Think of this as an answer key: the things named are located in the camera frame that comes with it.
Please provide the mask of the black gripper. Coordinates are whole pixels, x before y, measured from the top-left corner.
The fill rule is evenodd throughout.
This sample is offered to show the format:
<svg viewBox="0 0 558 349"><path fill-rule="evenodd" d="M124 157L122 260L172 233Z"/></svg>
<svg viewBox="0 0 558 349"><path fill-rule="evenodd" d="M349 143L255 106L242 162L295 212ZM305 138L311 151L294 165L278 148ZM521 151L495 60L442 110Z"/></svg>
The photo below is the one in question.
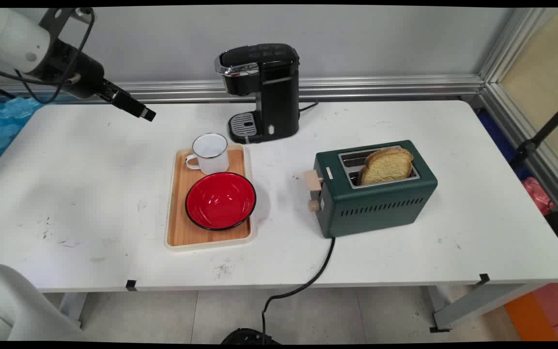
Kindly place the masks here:
<svg viewBox="0 0 558 349"><path fill-rule="evenodd" d="M49 46L46 55L30 76L43 82L52 82L59 86L64 78L60 92L41 102L53 102L61 92L78 99L87 99L97 95L105 102L137 118L152 122L156 112L137 101L129 92L104 78L104 68L100 62L79 53L78 49L57 39Z"/></svg>

